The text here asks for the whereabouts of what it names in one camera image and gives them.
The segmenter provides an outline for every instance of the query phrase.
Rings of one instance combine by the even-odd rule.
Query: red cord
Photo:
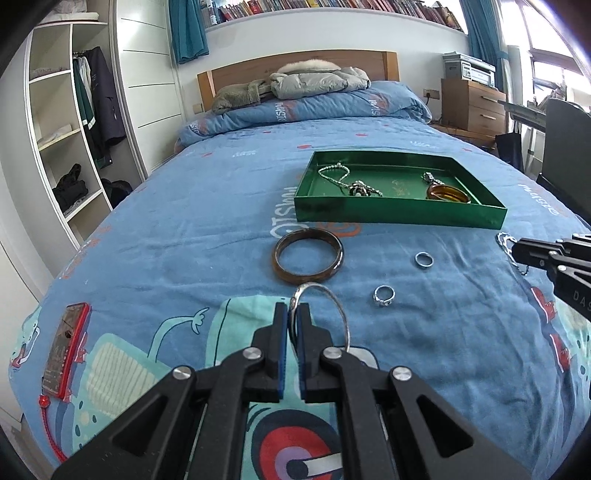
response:
[[[39,395],[39,406],[41,407],[41,418],[43,419],[43,428],[45,429],[45,435],[47,436],[47,440],[49,440],[49,445],[51,445],[51,449],[53,453],[56,454],[57,459],[63,463],[67,460],[67,456],[61,449],[57,446],[57,443],[51,436],[51,431],[49,430],[49,424],[47,423],[47,407],[50,405],[51,401],[47,395]]]

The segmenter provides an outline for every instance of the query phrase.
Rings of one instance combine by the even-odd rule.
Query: gray puffer jacket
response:
[[[273,94],[281,99],[311,97],[321,93],[354,92],[369,88],[367,74],[354,67],[340,68],[325,60],[289,63],[269,76]]]

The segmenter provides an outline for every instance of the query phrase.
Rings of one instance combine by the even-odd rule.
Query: red bead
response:
[[[47,408],[51,401],[47,395],[39,395],[39,406],[41,408]]]

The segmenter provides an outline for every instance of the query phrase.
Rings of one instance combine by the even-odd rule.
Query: row of books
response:
[[[242,0],[216,8],[214,0],[202,0],[202,13],[206,28],[236,18],[250,17],[265,12],[294,8],[360,8],[391,12],[422,18],[462,31],[455,15],[440,2],[428,7],[422,0]]]

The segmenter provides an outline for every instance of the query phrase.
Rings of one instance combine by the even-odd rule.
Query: red smartphone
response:
[[[45,393],[61,400],[67,394],[72,363],[89,313],[87,303],[68,305],[51,345],[41,386]]]

